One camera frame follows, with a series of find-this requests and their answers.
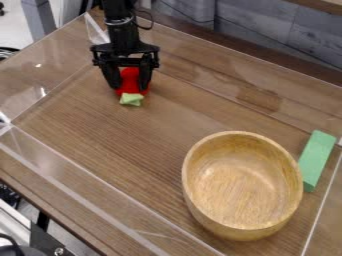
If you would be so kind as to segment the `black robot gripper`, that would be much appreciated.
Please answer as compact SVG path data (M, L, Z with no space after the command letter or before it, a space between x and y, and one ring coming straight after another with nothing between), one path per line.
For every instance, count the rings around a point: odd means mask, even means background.
M100 66L105 81L112 89L121 86L118 67L137 67L138 65L138 90L144 91L152 77L152 70L160 66L158 51L154 45L138 42L132 49L116 51L110 43L92 45L89 50L93 55L93 65Z

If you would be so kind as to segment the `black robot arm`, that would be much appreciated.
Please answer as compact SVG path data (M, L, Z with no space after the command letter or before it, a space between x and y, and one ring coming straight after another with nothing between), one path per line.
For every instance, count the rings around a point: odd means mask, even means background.
M92 63L100 68L109 87L122 87L121 68L136 68L137 90L142 92L148 88L152 72L160 66L160 48L140 40L138 30L149 30L150 27L138 25L134 3L136 0L101 0L109 42L92 45L89 50Z

